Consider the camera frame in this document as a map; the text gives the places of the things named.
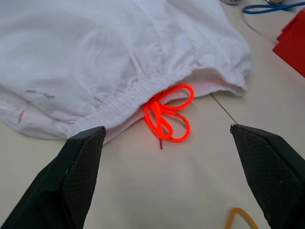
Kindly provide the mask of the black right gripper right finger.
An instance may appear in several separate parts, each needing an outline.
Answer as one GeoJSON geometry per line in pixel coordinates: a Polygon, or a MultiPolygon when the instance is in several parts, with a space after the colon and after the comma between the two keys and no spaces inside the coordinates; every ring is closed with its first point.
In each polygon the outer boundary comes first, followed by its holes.
{"type": "Polygon", "coordinates": [[[279,135],[231,125],[247,184],[272,229],[305,227],[305,160],[279,135]]]}

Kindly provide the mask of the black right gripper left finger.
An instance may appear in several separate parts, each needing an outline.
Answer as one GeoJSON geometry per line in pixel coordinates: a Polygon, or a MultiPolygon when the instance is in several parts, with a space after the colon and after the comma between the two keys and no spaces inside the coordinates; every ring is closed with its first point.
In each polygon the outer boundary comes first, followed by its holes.
{"type": "Polygon", "coordinates": [[[69,138],[32,181],[3,229],[82,229],[91,206],[106,128],[69,138]]]}

